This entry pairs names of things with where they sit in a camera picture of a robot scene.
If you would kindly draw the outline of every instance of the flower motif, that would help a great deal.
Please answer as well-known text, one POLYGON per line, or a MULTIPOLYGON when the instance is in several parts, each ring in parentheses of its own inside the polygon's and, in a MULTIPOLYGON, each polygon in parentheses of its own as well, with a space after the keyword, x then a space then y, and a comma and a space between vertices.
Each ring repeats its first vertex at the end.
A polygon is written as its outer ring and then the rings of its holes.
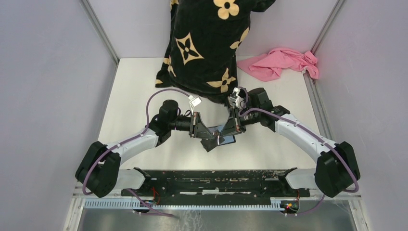
POLYGON ((240 8, 234 2, 235 0, 214 0, 214 4, 217 7, 220 7, 218 10, 218 17, 226 20, 230 14, 232 16, 237 16, 240 12, 240 8))
POLYGON ((194 44, 192 42, 190 33, 184 38, 181 38, 181 39, 176 38, 176 43, 177 43, 177 46, 180 49, 181 56, 183 57, 184 65, 188 61, 191 61, 191 60, 194 60, 194 59, 203 59, 204 58, 198 53, 198 51, 194 47, 194 44))
POLYGON ((227 70, 222 76, 221 81, 213 81, 213 82, 207 82, 207 83, 213 88, 221 88, 221 93, 224 93, 228 91, 228 84, 236 80, 236 78, 234 77, 231 77, 231 78, 229 77, 230 76, 228 74, 228 67, 227 67, 227 70))
POLYGON ((168 68, 167 68, 167 71, 170 73, 173 73, 173 75, 174 75, 174 77, 176 77, 176 74, 174 73, 174 70, 173 70, 173 67, 171 66, 171 57, 169 56, 168 57, 168 60, 166 60, 166 58, 165 58, 165 60, 164 60, 164 63, 166 64, 166 62, 168 62, 167 64, 168 64, 168 68))
POLYGON ((172 10, 174 4, 179 4, 179 0, 170 0, 170 10, 172 10))
POLYGON ((249 27, 248 27, 246 30, 244 30, 244 32, 242 33, 241 39, 240 39, 239 41, 234 42, 234 43, 230 46, 230 48, 231 48, 231 49, 237 49, 237 48, 241 45, 241 43, 242 43, 242 41, 245 39, 245 37, 248 35, 248 32, 249 32, 249 27))

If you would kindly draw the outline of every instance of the gray wall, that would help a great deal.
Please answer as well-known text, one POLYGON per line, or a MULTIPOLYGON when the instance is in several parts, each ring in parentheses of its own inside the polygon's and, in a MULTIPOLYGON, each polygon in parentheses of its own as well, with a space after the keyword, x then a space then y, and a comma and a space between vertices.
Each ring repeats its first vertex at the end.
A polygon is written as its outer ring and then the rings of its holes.
POLYGON ((350 141, 373 230, 407 230, 408 2, 351 0, 317 52, 337 140, 350 141))
POLYGON ((0 230, 61 230, 115 65, 78 0, 0 5, 0 230))
MULTIPOLYGON (((170 0, 89 0, 120 58, 162 57, 170 34, 170 0)), ((252 13, 251 32, 238 55, 274 47, 308 51, 337 0, 277 0, 252 13)))

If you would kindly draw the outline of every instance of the pink towel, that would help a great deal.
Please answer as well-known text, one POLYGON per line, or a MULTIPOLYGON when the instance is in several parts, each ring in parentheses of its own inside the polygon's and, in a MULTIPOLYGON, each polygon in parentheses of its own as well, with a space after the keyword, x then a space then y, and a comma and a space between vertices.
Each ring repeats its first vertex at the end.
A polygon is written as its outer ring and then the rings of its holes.
POLYGON ((267 82, 280 78, 282 68, 290 68, 294 71, 306 69, 310 77, 318 79, 317 62, 318 59, 310 51, 302 54, 289 48, 275 48, 268 54, 238 61, 237 66, 253 77, 267 82))

